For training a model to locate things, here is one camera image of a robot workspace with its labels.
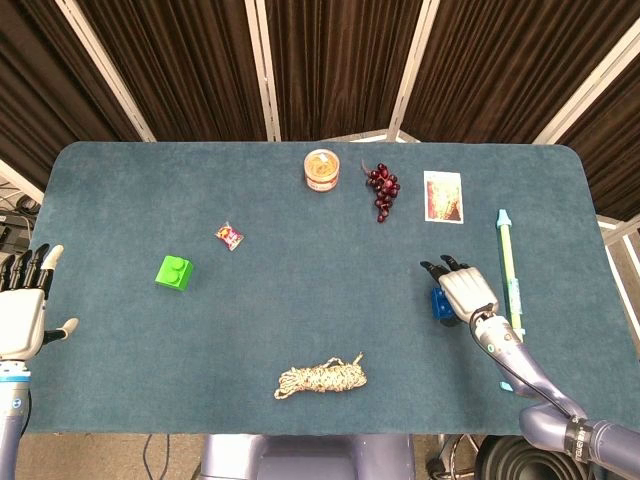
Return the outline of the metal stool frame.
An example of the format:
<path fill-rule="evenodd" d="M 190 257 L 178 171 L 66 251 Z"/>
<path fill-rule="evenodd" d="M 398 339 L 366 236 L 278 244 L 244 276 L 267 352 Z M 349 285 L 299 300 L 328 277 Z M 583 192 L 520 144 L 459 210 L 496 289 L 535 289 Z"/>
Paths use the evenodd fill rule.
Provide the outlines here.
<path fill-rule="evenodd" d="M 438 434 L 437 453 L 425 462 L 428 480 L 474 480 L 481 442 L 471 434 Z"/>

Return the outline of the dark red grape bunch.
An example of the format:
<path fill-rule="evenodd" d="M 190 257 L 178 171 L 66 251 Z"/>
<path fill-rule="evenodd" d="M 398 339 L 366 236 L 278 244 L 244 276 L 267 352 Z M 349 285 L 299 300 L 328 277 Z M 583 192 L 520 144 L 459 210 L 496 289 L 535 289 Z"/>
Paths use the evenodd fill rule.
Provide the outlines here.
<path fill-rule="evenodd" d="M 376 222 L 384 224 L 401 190 L 398 177 L 385 163 L 378 163 L 374 168 L 369 168 L 361 162 L 361 168 L 366 177 L 366 186 L 375 195 L 373 205 L 377 211 Z"/>

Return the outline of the blue toy brick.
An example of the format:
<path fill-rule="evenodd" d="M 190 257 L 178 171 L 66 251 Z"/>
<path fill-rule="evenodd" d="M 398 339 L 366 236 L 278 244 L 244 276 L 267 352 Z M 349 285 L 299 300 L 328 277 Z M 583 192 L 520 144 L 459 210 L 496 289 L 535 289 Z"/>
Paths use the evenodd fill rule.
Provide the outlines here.
<path fill-rule="evenodd" d="M 437 320 L 451 320 L 456 318 L 456 314 L 449 303 L 444 291 L 440 287 L 431 290 L 431 303 L 433 316 Z"/>

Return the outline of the dark folding screen partition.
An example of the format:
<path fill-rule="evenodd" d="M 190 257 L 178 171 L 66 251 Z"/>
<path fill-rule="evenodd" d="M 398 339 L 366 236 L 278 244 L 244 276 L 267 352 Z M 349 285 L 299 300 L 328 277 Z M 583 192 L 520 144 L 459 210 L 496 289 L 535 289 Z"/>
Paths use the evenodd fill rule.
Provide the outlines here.
<path fill-rule="evenodd" d="M 245 0 L 74 0 L 159 141 L 267 136 Z M 421 0 L 264 0 L 281 137 L 391 124 Z M 530 143 L 640 20 L 640 0 L 440 0 L 400 127 Z M 0 0 L 0 160 L 38 188 L 67 145 L 136 141 L 55 0 Z M 640 214 L 640 55 L 559 141 L 595 209 Z"/>

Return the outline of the blue table mat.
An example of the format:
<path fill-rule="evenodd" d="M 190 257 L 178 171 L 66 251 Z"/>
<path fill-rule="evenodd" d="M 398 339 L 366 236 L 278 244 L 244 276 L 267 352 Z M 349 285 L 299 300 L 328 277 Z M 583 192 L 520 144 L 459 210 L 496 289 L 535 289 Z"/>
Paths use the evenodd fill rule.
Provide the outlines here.
<path fill-rule="evenodd" d="M 47 326 L 79 324 L 31 362 L 31 432 L 515 434 L 528 400 L 466 325 L 433 317 L 420 266 L 447 254 L 501 293 L 500 209 L 531 354 L 590 417 L 640 430 L 640 363 L 573 150 L 335 143 L 327 193 L 305 183 L 311 150 L 61 151 L 33 241 L 64 247 Z M 401 185 L 384 224 L 361 162 Z M 463 224 L 425 221 L 424 171 L 461 175 Z M 193 264 L 184 292 L 155 283 L 167 255 Z"/>

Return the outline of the robot torso base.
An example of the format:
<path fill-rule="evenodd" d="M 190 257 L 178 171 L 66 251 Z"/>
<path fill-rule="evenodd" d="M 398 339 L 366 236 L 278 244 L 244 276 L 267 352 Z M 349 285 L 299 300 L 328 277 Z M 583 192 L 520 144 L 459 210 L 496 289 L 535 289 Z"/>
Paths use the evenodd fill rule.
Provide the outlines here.
<path fill-rule="evenodd" d="M 197 480 L 415 480 L 409 434 L 205 436 Z"/>

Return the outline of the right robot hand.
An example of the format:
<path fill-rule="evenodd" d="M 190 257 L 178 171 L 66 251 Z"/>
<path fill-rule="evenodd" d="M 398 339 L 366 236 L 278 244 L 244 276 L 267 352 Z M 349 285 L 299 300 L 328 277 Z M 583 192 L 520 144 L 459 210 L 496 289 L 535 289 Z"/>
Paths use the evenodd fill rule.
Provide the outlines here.
<path fill-rule="evenodd" d="M 481 272 L 450 255 L 441 255 L 445 266 L 427 260 L 420 262 L 436 281 L 458 320 L 472 324 L 495 316 L 499 301 Z"/>

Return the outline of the round orange food can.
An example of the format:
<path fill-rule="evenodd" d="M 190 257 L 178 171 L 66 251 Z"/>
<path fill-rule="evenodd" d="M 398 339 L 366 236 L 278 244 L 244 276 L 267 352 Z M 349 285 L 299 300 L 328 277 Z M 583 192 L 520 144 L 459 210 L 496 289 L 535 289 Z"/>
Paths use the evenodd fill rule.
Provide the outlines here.
<path fill-rule="evenodd" d="M 303 162 L 307 186 L 316 192 L 328 192 L 338 182 L 340 160 L 328 149 L 316 149 L 309 152 Z"/>

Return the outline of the picture card with white border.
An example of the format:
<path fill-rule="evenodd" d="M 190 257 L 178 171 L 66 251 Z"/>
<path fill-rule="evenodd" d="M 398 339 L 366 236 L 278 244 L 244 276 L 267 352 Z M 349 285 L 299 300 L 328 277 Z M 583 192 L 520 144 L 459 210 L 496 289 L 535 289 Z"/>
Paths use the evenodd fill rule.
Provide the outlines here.
<path fill-rule="evenodd" d="M 461 175 L 456 172 L 424 171 L 425 221 L 463 224 Z"/>

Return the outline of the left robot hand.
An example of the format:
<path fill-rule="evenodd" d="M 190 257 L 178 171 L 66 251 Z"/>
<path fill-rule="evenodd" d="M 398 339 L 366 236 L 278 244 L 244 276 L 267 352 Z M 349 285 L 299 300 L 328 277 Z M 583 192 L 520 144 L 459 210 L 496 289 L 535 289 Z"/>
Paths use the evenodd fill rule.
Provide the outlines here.
<path fill-rule="evenodd" d="M 64 247 L 43 244 L 0 261 L 0 361 L 28 361 L 51 342 L 65 340 L 79 320 L 47 330 L 46 307 Z"/>

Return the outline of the green toy brick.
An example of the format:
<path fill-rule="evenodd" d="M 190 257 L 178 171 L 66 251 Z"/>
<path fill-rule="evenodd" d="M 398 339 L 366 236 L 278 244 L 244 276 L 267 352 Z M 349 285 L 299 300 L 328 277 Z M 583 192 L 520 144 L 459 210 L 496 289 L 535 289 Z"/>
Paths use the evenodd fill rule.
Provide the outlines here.
<path fill-rule="evenodd" d="M 184 292 L 187 290 L 193 264 L 190 260 L 167 255 L 164 257 L 160 269 L 155 277 L 155 283 L 170 289 Z"/>

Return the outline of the teal and yellow water pump toy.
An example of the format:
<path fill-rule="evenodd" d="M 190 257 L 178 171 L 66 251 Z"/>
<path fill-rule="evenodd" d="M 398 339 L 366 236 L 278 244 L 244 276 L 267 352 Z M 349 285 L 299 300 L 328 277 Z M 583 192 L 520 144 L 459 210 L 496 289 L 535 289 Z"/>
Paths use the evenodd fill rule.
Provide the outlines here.
<path fill-rule="evenodd" d="M 500 246 L 502 251 L 504 279 L 506 285 L 506 299 L 509 320 L 512 328 L 519 340 L 523 340 L 525 330 L 521 323 L 521 297 L 519 281 L 515 273 L 515 264 L 511 242 L 511 219 L 505 209 L 498 211 L 496 228 L 500 236 Z"/>

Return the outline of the black ribbed round object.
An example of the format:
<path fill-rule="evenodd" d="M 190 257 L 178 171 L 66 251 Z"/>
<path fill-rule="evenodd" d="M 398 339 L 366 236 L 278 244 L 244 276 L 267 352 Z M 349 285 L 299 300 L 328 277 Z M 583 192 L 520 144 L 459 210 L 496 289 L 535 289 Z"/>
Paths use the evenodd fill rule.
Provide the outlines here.
<path fill-rule="evenodd" d="M 589 467 L 541 450 L 520 436 L 489 435 L 475 460 L 475 480 L 589 480 Z"/>

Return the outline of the red candy wrapper packet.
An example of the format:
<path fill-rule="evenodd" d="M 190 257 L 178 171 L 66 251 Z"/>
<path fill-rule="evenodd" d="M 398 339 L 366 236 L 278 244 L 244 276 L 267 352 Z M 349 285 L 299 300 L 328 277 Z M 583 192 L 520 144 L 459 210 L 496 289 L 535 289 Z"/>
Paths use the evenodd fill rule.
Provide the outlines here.
<path fill-rule="evenodd" d="M 245 238 L 245 236 L 228 221 L 218 228 L 215 232 L 215 237 L 221 240 L 229 251 L 234 251 Z"/>

